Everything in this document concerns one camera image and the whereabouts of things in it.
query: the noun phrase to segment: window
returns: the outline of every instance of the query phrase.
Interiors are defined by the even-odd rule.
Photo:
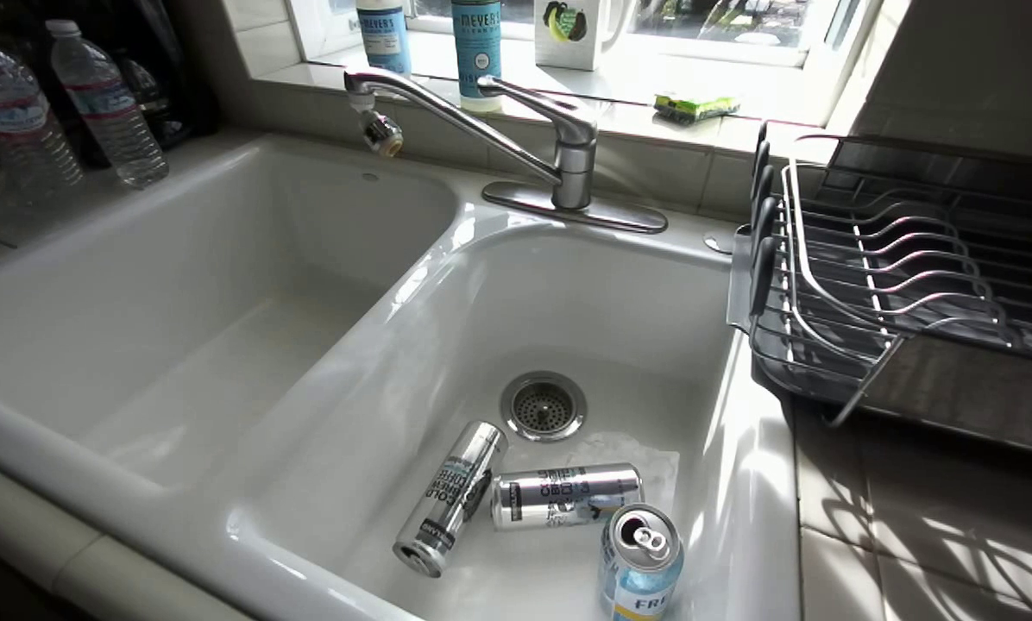
[[[351,0],[289,0],[306,61],[364,61]],[[824,126],[884,0],[632,0],[597,72],[540,69],[531,0],[504,0],[504,81],[619,103],[734,97],[745,119]],[[457,81],[450,0],[406,0],[411,69]]]

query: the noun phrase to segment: drain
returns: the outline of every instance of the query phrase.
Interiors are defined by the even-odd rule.
[[[508,383],[502,415],[524,441],[564,441],[585,429],[587,396],[558,374],[524,374]]]

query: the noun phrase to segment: sink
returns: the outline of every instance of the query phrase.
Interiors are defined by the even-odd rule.
[[[530,374],[577,434],[499,472],[632,461],[686,548],[672,619],[796,619],[794,452],[724,325],[731,227],[611,235],[484,176],[206,138],[0,258],[0,471],[256,619],[597,619],[601,529],[465,525],[442,581],[395,540]]]
[[[259,143],[0,267],[0,429],[142,490],[211,471],[450,227],[432,179]]]
[[[406,276],[406,311],[378,311],[341,343],[351,363],[326,376],[349,376],[349,394],[326,394],[316,410],[335,418],[310,410],[295,459],[248,475],[234,542],[418,619],[597,619],[593,525],[504,530],[484,501],[442,581],[392,551],[458,433],[504,423],[504,389],[557,374],[585,394],[585,429],[553,444],[508,433],[499,472],[632,461],[686,548],[676,619],[794,619],[791,452],[724,325],[727,258],[549,225],[489,235],[484,214],[450,239],[464,246]],[[738,581],[761,581],[762,563],[794,578],[757,602]]]

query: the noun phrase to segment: wire rack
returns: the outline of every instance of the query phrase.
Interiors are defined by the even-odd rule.
[[[800,143],[836,143],[824,173],[757,143],[754,352],[775,383],[849,404],[909,334],[1032,360],[1032,166]]]

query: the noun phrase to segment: water bottle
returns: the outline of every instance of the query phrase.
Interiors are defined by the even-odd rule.
[[[148,187],[171,173],[159,143],[142,122],[138,101],[128,90],[111,57],[91,46],[75,21],[45,21],[54,38],[52,65],[73,106],[87,122],[100,152],[125,187]]]
[[[34,72],[6,51],[0,51],[0,166],[28,197],[60,193],[83,179]]]

